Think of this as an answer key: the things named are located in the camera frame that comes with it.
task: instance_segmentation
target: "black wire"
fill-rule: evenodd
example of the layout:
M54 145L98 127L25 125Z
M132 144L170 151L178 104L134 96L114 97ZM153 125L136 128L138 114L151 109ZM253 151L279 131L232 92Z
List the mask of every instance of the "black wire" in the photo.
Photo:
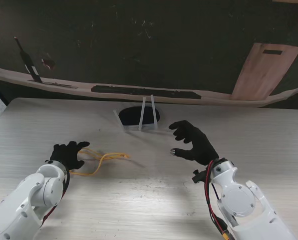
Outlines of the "black wire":
M67 172L67 180L65 181L65 186L63 188L63 194L67 191L68 187L69 187L69 183L70 183L70 172L67 168L65 168L66 172Z
M218 196L217 190L215 189L215 186L214 186L213 183L212 183L212 187L213 187L213 190L214 190L215 195L217 196L217 199L219 200L219 196Z
M207 201L207 204L208 204L208 208L209 208L209 212L210 212L210 216L211 216L211 219L214 219L214 217L212 216L212 214L211 214L211 210L212 210L212 208L211 208L211 202L210 202L210 194L209 194L209 192L210 192L210 179L211 179L211 172L212 172L212 168L213 168L213 165L214 165L215 163L214 162L212 162L211 163L211 165L210 166L208 166L208 168L210 168L209 169L209 174L207 174L206 175L206 178L205 178L205 187L206 187L206 201ZM213 223L214 223L214 225L215 225L215 227L218 229L218 231L220 232L220 234L222 234L222 231L221 231L221 226L220 226L220 224L219 223L217 223L218 222L218 217L216 216L216 214L214 213L214 216L215 216L215 218L216 219L214 219L214 220L212 220L213 221Z

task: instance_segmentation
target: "clear plastic stand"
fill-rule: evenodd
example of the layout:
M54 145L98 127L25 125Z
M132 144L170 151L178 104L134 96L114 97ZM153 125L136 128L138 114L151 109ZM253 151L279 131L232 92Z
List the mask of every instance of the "clear plastic stand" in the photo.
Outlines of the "clear plastic stand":
M151 95L151 104L152 104L154 124L142 124L143 123L143 115L144 115L145 103L146 103L146 97L143 97L139 125L124 126L122 124L122 121L121 121L121 119L120 119L119 114L117 113L117 111L116 110L113 110L114 115L116 116L119 125L121 126L121 128L124 131L125 130L136 130L136 129L138 131L142 131L142 129L144 129L144 128L151 129L152 126L154 126L154 129L158 129L158 122L157 122L157 116L156 116L156 112L155 112L155 104L154 104L154 96L153 95Z

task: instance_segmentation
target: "electrical wire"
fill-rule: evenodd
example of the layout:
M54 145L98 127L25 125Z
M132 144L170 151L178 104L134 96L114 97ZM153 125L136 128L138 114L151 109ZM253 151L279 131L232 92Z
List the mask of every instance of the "electrical wire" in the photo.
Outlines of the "electrical wire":
M214 184L212 183L211 185L213 187L213 190L214 190L215 195L217 196L217 200L219 200L219 196L218 196L217 190L215 189Z
M69 187L69 183L70 183L70 172L68 171L67 168L65 168L66 172L67 172L67 179L66 181L63 180L63 191L62 191L62 197L61 199L63 198L63 196L65 195L65 192L67 191L68 187ZM44 222L47 220L47 218L50 216L50 214L55 210L55 208L57 207L58 205L54 206L44 217L43 217L43 220L42 220L42 225L44 224Z
M116 159L116 158L120 158L120 157L121 158L126 158L126 159L127 158L130 158L129 155L127 155L125 153L120 153L120 152L117 152L117 153L116 152L110 152L110 153L106 153L104 155L101 155L99 152L93 151L93 150L91 150L89 148L84 148L84 150L88 150L88 151L90 151L92 153L95 153L95 154L101 156L101 157L99 157L99 156L96 156L96 155L94 155L92 153L85 152L85 151L80 151L79 152L81 154L87 154L89 156L92 156L96 160L99 160L99 165L98 165L97 169L94 172L92 172L92 173L82 173L82 172L79 173L79 172L72 172L72 171L70 171L71 174L79 175L79 176L92 176L92 175L94 175L94 174L96 174L98 172L98 170L101 167L101 164L102 164L103 160Z
M205 191L205 197L206 197L206 201L207 201L207 205L208 205L208 208L209 208L210 215L213 217L215 226L217 227L219 232L221 234L223 234L224 231L221 228L221 225L219 224L218 217L214 214L214 212L212 210L212 206L211 206L211 203L210 203L210 197L209 197L210 176L211 176L211 168L212 168L213 165L214 165L214 162L212 160L212 161L210 161L210 163L207 167L207 175L206 175L206 179L205 179L205 182L204 182L204 191Z

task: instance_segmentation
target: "dark green wall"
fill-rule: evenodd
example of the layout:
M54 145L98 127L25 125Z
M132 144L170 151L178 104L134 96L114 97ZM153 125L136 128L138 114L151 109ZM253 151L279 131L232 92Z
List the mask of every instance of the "dark green wall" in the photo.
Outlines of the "dark green wall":
M13 36L42 77L231 94L254 42L298 46L298 4L0 0L0 68L26 73ZM298 58L273 94L297 87Z

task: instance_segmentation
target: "wooden board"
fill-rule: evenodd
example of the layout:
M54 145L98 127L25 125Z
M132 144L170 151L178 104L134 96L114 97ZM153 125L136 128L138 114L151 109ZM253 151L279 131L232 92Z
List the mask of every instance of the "wooden board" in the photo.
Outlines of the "wooden board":
M254 43L233 90L233 100L265 100L298 55L297 46Z
M259 185L298 240L298 110L158 103L157 130L124 132L112 110L135 105L141 104L18 98L7 107L0 117L0 201L49 159L54 144L84 140L96 151L131 156L104 161L92 177L73 175L35 240L223 239L211 222L203 184L191 180L205 167L169 154L192 146L175 141L168 129L183 119L233 161L237 182Z

